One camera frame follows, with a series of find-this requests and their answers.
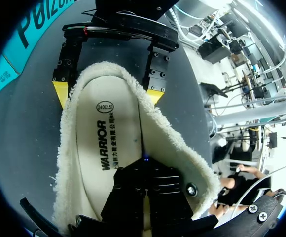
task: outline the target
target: bolt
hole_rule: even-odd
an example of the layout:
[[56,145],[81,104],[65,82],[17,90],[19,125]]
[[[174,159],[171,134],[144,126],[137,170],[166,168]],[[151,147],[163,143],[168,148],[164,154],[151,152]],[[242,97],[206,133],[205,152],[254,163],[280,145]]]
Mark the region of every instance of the bolt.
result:
[[76,219],[77,225],[79,225],[81,222],[82,222],[82,219],[80,217],[77,217],[77,219]]
[[115,185],[113,186],[113,188],[114,188],[114,189],[117,189],[117,190],[118,190],[118,189],[121,189],[121,185],[120,185],[120,184],[115,184]]
[[257,210],[258,210],[258,206],[256,206],[256,205],[250,205],[250,206],[248,207],[248,212],[249,212],[249,213],[256,213]]
[[197,186],[195,186],[195,184],[193,184],[193,183],[187,184],[186,191],[190,196],[193,196],[193,197],[197,196],[197,194],[198,194]]
[[160,188],[158,185],[155,185],[155,186],[153,187],[153,189],[154,189],[155,191],[161,190],[161,188]]
[[261,212],[258,216],[259,221],[264,222],[265,220],[267,220],[268,215],[266,212]]

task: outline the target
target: screw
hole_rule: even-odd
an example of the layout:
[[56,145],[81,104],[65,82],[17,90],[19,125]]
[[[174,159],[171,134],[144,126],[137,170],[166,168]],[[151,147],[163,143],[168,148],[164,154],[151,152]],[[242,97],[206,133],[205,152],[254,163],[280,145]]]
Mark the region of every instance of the screw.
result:
[[277,226],[277,220],[273,220],[269,223],[269,228],[274,229]]
[[256,206],[256,205],[250,205],[250,206],[248,207],[248,211],[249,211],[250,213],[256,213],[257,210],[258,210],[258,206]]
[[115,184],[115,185],[113,186],[113,188],[114,188],[114,189],[117,189],[117,190],[118,190],[118,189],[121,189],[121,185],[120,185],[120,184]]
[[261,212],[258,216],[259,221],[264,222],[265,220],[267,220],[268,215],[266,212]]
[[161,190],[161,188],[160,188],[158,185],[155,185],[155,186],[153,187],[153,189],[154,189],[155,191]]
[[190,196],[193,196],[193,197],[197,196],[197,194],[198,194],[197,186],[195,186],[195,184],[193,184],[193,183],[187,184],[186,191]]
[[82,219],[80,217],[77,217],[77,219],[76,219],[77,225],[79,225],[81,222],[82,222]]

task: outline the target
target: person's arm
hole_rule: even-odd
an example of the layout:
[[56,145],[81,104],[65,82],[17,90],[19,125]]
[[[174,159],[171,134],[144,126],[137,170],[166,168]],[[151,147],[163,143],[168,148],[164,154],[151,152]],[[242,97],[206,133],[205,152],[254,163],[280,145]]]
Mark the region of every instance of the person's arm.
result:
[[245,171],[254,174],[258,179],[262,179],[263,177],[266,176],[265,174],[261,173],[256,167],[253,166],[246,167],[242,164],[239,164],[237,167],[240,169],[240,171]]
[[[238,206],[236,210],[237,210],[237,211],[245,211],[245,210],[247,209],[247,207],[248,207],[248,206]],[[234,206],[231,206],[231,207],[230,207],[230,210],[233,211],[234,208],[235,208]]]

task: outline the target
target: white sherpa lining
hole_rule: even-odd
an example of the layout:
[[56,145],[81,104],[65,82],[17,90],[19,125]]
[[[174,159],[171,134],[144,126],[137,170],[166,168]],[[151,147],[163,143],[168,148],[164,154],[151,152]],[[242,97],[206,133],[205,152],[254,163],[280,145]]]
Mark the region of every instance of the white sherpa lining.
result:
[[[79,166],[76,164],[76,161],[72,159],[72,153],[75,151],[70,150],[70,142],[72,136],[76,135],[74,132],[76,128],[76,113],[79,96],[87,83],[101,76],[117,76],[123,78],[127,82],[131,92],[138,98],[140,111],[141,109],[146,111],[146,116],[161,128],[162,132],[169,138],[172,146],[175,147],[177,153],[183,153],[200,172],[207,188],[201,197],[197,197],[196,203],[190,203],[190,198],[187,198],[194,211],[193,219],[198,219],[217,198],[220,188],[218,177],[209,168],[206,161],[196,151],[188,147],[182,136],[171,128],[170,123],[166,117],[162,115],[160,109],[154,106],[144,89],[125,68],[114,63],[101,62],[93,64],[81,72],[76,85],[70,92],[70,99],[66,102],[61,117],[61,145],[58,148],[57,160],[59,171],[56,175],[56,186],[54,188],[56,201],[54,203],[53,215],[53,221],[59,228],[59,231],[67,233],[67,225],[69,223],[75,224],[75,215],[77,214],[75,213],[77,210],[74,210],[74,203],[77,202],[77,200],[74,200],[72,196],[72,190],[74,189],[73,183],[76,180],[73,180],[72,177],[74,177],[73,172],[75,172],[76,176],[76,172],[80,173],[80,170],[78,169]],[[93,212],[91,208],[88,209],[89,210],[81,210],[80,212],[83,213],[78,214],[88,213],[89,217],[95,218],[95,216],[91,214]]]

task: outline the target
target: metal pipe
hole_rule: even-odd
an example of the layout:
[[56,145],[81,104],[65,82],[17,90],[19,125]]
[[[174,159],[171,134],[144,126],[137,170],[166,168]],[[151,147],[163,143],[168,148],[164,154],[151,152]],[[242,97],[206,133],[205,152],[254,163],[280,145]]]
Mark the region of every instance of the metal pipe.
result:
[[286,114],[286,101],[215,117],[217,125],[226,125]]

